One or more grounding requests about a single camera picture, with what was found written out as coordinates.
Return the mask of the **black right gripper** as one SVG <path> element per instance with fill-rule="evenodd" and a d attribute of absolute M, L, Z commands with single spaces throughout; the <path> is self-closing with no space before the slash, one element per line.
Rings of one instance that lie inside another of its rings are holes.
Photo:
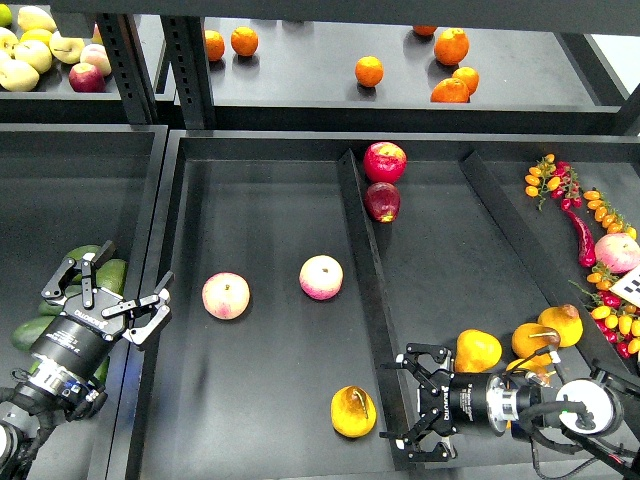
<path fill-rule="evenodd" d="M 491 373 L 453 373 L 452 361 L 452 351 L 445 346 L 408 343 L 404 353 L 381 364 L 386 370 L 406 370 L 420 386 L 420 419 L 404 433 L 379 433 L 404 460 L 447 462 L 457 457 L 452 435 L 505 432 L 504 382 Z M 426 451 L 421 443 L 430 434 L 439 439 Z"/>

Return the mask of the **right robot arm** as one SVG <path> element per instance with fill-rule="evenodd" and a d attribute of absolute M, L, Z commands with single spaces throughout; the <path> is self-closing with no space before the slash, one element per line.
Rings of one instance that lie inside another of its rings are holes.
<path fill-rule="evenodd" d="M 625 479 L 639 476 L 638 453 L 606 441 L 624 420 L 623 398 L 638 395 L 638 379 L 594 362 L 587 378 L 562 380 L 555 388 L 522 362 L 502 373 L 461 373 L 450 349 L 409 343 L 388 363 L 417 381 L 416 423 L 402 433 L 387 432 L 404 457 L 414 463 L 447 462 L 457 452 L 457 434 L 509 432 L 528 442 L 532 463 L 545 447 L 564 455 L 587 452 Z"/>

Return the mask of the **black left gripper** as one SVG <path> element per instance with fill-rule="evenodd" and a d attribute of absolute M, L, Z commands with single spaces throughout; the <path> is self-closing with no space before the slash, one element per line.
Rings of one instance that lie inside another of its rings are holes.
<path fill-rule="evenodd" d="M 82 260 L 64 257 L 41 291 L 48 303 L 64 307 L 31 346 L 34 357 L 52 360 L 87 380 L 117 340 L 125 339 L 145 350 L 168 324 L 172 271 L 166 272 L 152 294 L 142 298 L 124 301 L 112 292 L 97 292 L 96 272 L 114 252 L 115 244 L 107 240 L 98 253 L 86 254 Z M 75 280 L 80 281 L 81 294 L 67 298 L 65 290 Z"/>

